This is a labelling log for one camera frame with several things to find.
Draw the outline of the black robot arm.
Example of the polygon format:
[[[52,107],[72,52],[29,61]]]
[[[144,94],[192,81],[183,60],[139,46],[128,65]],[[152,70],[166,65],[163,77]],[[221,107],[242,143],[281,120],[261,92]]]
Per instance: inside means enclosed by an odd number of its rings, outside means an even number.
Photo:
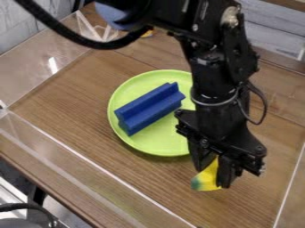
[[[107,43],[73,32],[35,0],[13,1],[60,36],[96,50],[123,48],[154,27],[164,29],[190,64],[195,109],[176,110],[174,115],[195,169],[203,171],[217,163],[221,188],[243,172],[262,173],[267,149],[247,129],[249,124],[261,123],[249,116],[250,94],[262,94],[249,80],[258,72],[259,56],[247,41],[235,0],[93,0],[106,22],[126,32]]]

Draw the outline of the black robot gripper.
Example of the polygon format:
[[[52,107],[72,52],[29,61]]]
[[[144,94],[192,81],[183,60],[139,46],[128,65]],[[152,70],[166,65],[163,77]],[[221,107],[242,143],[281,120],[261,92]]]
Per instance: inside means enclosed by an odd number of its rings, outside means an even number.
[[[195,110],[174,112],[194,168],[200,172],[218,158],[215,182],[222,188],[231,186],[245,170],[253,175],[262,173],[267,149],[247,128],[247,123],[261,124],[249,117],[249,111],[249,100],[235,99],[221,105],[196,103]]]

